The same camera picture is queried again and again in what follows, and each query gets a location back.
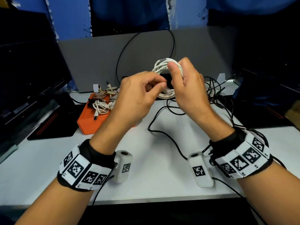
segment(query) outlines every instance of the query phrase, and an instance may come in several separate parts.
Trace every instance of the white cable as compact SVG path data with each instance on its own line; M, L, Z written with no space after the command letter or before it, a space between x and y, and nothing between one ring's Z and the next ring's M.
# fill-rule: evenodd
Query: white cable
M96 100L93 103L93 108L96 110L94 117L98 116L99 114L107 114L110 110L110 107L105 102L100 102L99 100Z
M180 69L180 72L181 72L181 76L182 76L182 78L183 78L183 69L182 69L181 65L180 65L177 61L175 61L175 60L173 60L173 59L171 59L171 58L164 58L164 59L158 60L158 61L155 63L154 69L153 69L152 71L153 71L153 72L156 72L158 75L160 75L161 72L163 72L163 71L165 71L165 70L168 69L167 64L168 64L169 61L172 61L172 62L174 62L176 65L178 65L178 67L179 67L179 69ZM171 99L171 98L174 98L174 97L175 97L174 89L169 89L169 88L167 87L163 92L164 92L164 94L160 93L160 94L158 95L158 98L161 98L161 99Z

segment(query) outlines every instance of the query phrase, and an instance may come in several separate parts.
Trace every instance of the table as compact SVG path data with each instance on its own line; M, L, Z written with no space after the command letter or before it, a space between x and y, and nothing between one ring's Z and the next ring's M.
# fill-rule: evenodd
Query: table
M223 95L233 94L237 88L232 81L226 82L224 86ZM79 102L87 101L89 95L71 94ZM212 188L198 187L188 162L180 156L173 142L163 134L147 131L156 112L165 105L165 100L156 101L143 121L130 129L121 140L116 150L127 150L133 155L129 178L122 184L107 182L96 199L96 205L237 197L232 190L217 181ZM215 105L212 107L224 120L230 122L226 111ZM177 116L167 109L162 110L151 129L168 133L186 157L192 152L203 150L209 141L208 136L187 115ZM291 173L300 177L300 132L294 127L266 128L260 131L267 137L271 153ZM0 164L0 205L31 205L56 177L60 162L70 150L91 137L83 135L78 128L72 137L23 140L19 149ZM214 177L243 194L236 180L226 178L216 167L210 168Z

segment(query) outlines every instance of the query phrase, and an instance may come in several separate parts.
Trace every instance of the orange container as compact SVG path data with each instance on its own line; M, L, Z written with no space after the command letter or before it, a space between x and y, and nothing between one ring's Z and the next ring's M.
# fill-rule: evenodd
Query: orange container
M107 95L104 99L108 101L109 98L110 96ZM107 114L99 115L97 117L97 120L94 120L95 109L89 107L88 103L86 103L80 117L77 120L77 124L79 125L79 128L84 135L94 134L102 125L102 123L107 119L110 112L111 111L109 111Z

